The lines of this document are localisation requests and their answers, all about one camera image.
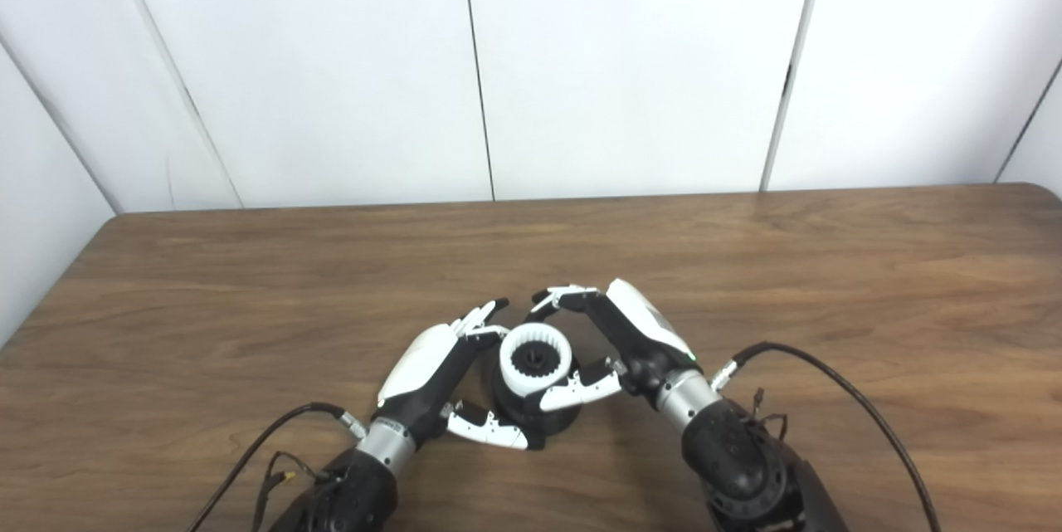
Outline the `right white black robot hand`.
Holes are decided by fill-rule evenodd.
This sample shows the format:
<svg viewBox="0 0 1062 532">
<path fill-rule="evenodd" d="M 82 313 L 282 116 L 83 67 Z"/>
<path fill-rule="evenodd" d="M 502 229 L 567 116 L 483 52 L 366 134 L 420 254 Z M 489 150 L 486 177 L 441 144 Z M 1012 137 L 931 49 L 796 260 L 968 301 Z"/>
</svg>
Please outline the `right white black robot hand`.
<svg viewBox="0 0 1062 532">
<path fill-rule="evenodd" d="M 645 397 L 653 410 L 685 427 L 719 400 L 693 350 L 632 284 L 615 279 L 606 290 L 551 286 L 536 293 L 527 323 L 543 323 L 559 311 L 584 314 L 615 351 L 614 357 L 578 368 L 561 383 L 534 393 L 543 413 L 626 391 Z"/>
</svg>

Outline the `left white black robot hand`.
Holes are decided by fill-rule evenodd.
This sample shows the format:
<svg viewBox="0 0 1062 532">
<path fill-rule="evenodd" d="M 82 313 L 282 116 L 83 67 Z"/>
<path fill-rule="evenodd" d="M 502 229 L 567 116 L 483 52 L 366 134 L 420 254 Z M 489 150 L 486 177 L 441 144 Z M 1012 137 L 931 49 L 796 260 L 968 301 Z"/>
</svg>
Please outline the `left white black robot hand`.
<svg viewBox="0 0 1062 532">
<path fill-rule="evenodd" d="M 541 433 L 501 418 L 489 408 L 451 398 L 479 355 L 508 334 L 503 325 L 490 323 L 508 304 L 506 298 L 492 299 L 475 306 L 466 316 L 422 331 L 388 374 L 372 422 L 384 421 L 416 449 L 449 432 L 497 447 L 542 450 L 545 437 Z"/>
</svg>

